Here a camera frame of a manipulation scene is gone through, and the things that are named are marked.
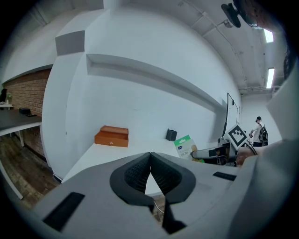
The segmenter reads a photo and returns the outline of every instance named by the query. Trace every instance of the ceiling light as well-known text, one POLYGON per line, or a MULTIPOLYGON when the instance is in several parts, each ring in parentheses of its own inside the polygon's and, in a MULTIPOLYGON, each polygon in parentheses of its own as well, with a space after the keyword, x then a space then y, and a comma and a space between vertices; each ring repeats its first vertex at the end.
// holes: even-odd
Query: ceiling light
POLYGON ((266 29, 264 29, 263 31, 265 33, 265 37, 266 37, 266 42, 267 43, 274 41, 273 40, 273 33, 271 33, 270 31, 268 31, 266 29))
POLYGON ((272 82, 274 78, 274 68, 269 68, 268 70, 268 80, 267 80, 267 89, 270 89, 272 87, 272 82))

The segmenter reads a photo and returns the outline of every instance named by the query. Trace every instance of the white shirt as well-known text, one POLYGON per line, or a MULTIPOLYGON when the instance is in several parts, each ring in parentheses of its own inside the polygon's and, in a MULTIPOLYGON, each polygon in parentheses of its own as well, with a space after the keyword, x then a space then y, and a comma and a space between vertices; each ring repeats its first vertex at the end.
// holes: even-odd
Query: white shirt
POLYGON ((253 136, 253 141, 257 142, 257 143, 262 143, 259 139, 260 136, 260 132, 261 132, 261 127, 259 124, 256 124, 256 127, 254 129, 252 129, 254 131, 254 136, 253 136))

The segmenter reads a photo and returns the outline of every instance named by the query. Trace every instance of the backpack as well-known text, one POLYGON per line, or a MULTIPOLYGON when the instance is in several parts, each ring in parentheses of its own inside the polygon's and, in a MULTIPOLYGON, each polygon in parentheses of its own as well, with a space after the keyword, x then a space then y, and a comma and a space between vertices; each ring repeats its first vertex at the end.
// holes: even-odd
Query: backpack
POLYGON ((268 132, 266 130, 265 124, 262 127, 260 123, 258 123, 260 127, 262 128, 260 131, 259 140, 263 143, 263 146, 268 145, 268 132))

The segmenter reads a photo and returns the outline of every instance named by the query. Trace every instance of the hand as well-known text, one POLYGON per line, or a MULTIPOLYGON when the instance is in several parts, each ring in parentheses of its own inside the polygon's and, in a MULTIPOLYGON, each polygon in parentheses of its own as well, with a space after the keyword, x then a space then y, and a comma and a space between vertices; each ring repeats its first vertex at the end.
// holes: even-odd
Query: hand
POLYGON ((239 148, 236 159, 237 165, 243 165, 245 159, 247 159, 250 156, 254 156, 254 153, 251 151, 249 147, 239 148))

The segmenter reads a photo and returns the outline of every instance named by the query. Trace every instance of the black rubber pad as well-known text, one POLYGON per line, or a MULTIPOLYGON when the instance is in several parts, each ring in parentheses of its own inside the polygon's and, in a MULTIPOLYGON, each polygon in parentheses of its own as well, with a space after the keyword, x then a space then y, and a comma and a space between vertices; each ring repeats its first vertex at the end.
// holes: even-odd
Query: black rubber pad
POLYGON ((44 220, 43 222, 57 231, 60 231, 85 195, 71 192, 44 220))
POLYGON ((146 182, 150 175, 150 153, 115 169, 110 176, 110 187, 113 192, 127 204, 148 206, 154 209, 154 200, 145 195, 146 182))
POLYGON ((223 178, 223 179, 227 179, 227 180, 230 180, 230 181, 234 181, 235 178, 236 178, 236 175, 225 174, 225 173, 221 173, 221 172, 216 172, 216 173, 213 174, 213 176, 220 177, 220 178, 223 178))
POLYGON ((169 204, 184 202, 196 185, 194 174, 156 154, 150 154, 150 172, 169 204))

